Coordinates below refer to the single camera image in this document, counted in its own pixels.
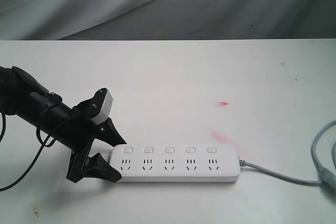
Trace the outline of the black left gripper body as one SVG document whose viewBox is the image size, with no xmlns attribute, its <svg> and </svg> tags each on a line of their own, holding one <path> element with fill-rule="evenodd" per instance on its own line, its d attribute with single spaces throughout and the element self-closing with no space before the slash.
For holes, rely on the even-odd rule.
<svg viewBox="0 0 336 224">
<path fill-rule="evenodd" d="M 98 139 L 98 125 L 89 118 L 91 99 L 73 107 L 67 122 L 57 130 L 58 141 L 71 149 L 66 178 L 74 183 L 85 178 L 82 169 L 89 157 L 93 141 Z"/>
</svg>

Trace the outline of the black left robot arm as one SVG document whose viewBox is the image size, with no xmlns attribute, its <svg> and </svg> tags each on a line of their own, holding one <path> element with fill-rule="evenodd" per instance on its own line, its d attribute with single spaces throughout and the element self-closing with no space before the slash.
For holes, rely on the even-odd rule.
<svg viewBox="0 0 336 224">
<path fill-rule="evenodd" d="M 67 179 L 82 178 L 110 182 L 121 179 L 119 171 L 96 154 L 89 157 L 95 139 L 111 146 L 125 144 L 109 117 L 113 98 L 107 88 L 73 108 L 61 96 L 49 92 L 34 77 L 19 67 L 1 67 L 1 111 L 17 115 L 71 150 Z"/>
</svg>

